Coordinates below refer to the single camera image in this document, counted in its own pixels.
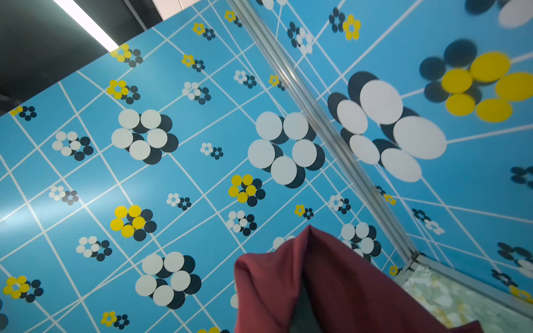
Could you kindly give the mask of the maroon button shirt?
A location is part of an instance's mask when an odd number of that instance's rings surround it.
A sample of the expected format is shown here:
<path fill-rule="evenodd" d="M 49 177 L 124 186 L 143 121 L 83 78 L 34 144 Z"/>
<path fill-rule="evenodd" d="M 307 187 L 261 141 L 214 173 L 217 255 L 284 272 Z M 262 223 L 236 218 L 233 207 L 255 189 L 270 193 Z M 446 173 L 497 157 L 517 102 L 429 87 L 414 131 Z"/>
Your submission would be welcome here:
<path fill-rule="evenodd" d="M 236 332 L 445 332 L 422 305 L 340 240 L 308 226 L 234 266 Z"/>

